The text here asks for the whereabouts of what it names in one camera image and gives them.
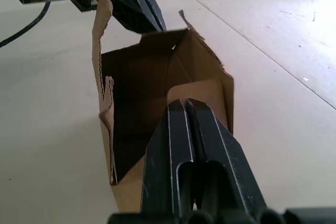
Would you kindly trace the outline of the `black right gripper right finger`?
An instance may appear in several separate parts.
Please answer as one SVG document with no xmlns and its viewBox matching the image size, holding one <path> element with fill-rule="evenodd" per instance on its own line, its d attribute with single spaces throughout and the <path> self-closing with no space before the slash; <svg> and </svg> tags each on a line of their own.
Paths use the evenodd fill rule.
<svg viewBox="0 0 336 224">
<path fill-rule="evenodd" d="M 203 102 L 185 103 L 195 151 L 199 209 L 261 209 L 266 203 L 241 145 Z"/>
</svg>

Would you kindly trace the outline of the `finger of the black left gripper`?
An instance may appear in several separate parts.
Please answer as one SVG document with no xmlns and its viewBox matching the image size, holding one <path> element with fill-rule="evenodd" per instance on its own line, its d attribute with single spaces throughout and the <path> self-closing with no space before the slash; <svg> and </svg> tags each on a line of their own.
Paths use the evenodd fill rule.
<svg viewBox="0 0 336 224">
<path fill-rule="evenodd" d="M 156 0 L 138 0 L 141 12 L 157 31 L 166 31 L 165 21 Z"/>
<path fill-rule="evenodd" d="M 155 30 L 142 14 L 138 0 L 110 0 L 113 5 L 112 15 L 127 30 L 145 34 Z"/>
</svg>

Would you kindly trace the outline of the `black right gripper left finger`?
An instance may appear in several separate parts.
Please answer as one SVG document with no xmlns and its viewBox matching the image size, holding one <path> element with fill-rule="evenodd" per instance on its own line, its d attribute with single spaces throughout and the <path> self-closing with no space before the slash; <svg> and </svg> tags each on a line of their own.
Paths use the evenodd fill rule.
<svg viewBox="0 0 336 224">
<path fill-rule="evenodd" d="M 186 109 L 175 100 L 166 106 L 146 148 L 141 211 L 191 212 L 194 161 Z"/>
</svg>

